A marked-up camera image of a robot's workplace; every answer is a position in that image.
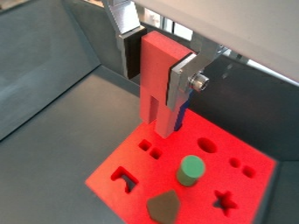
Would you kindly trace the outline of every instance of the red block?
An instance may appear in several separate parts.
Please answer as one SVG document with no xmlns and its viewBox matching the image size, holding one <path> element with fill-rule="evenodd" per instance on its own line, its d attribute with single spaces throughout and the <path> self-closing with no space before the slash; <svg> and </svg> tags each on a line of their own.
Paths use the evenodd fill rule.
<svg viewBox="0 0 299 224">
<path fill-rule="evenodd" d="M 170 69 L 192 51 L 163 34 L 152 31 L 142 40 L 140 117 L 144 123 L 156 118 L 155 131 L 162 137 L 174 132 L 179 109 L 166 106 Z"/>
<path fill-rule="evenodd" d="M 175 177 L 187 155 L 200 157 L 206 164 L 191 187 Z M 180 200 L 175 223 L 246 224 L 255 219 L 275 167 L 271 157 L 187 110 L 180 130 L 167 139 L 155 133 L 155 122 L 143 123 L 87 185 L 126 223 L 155 223 L 146 202 L 174 189 Z"/>
</svg>

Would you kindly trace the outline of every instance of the red shape sorter board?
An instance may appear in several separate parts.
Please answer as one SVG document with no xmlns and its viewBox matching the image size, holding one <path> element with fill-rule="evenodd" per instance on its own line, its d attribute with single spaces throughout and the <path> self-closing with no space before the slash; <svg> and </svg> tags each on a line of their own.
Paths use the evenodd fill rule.
<svg viewBox="0 0 299 224">
<path fill-rule="evenodd" d="M 187 155 L 196 155 L 206 164 L 191 187 L 175 177 Z M 180 130 L 166 139 L 155 133 L 155 122 L 142 123 L 87 185 L 126 223 L 155 223 L 146 203 L 174 189 L 180 200 L 175 223 L 244 224 L 255 219 L 275 167 L 272 158 L 187 110 Z M 134 189 L 123 175 L 135 183 Z"/>
</svg>

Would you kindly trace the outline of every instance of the screw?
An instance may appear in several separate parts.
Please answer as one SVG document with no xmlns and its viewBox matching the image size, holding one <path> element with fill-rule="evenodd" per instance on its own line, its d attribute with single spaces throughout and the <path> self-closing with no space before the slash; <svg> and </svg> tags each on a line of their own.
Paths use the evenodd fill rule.
<svg viewBox="0 0 299 224">
<path fill-rule="evenodd" d="M 199 72 L 191 77 L 190 83 L 191 83 L 191 88 L 195 91 L 200 92 L 208 86 L 210 78 L 207 78 L 202 74 L 202 72 Z"/>
</svg>

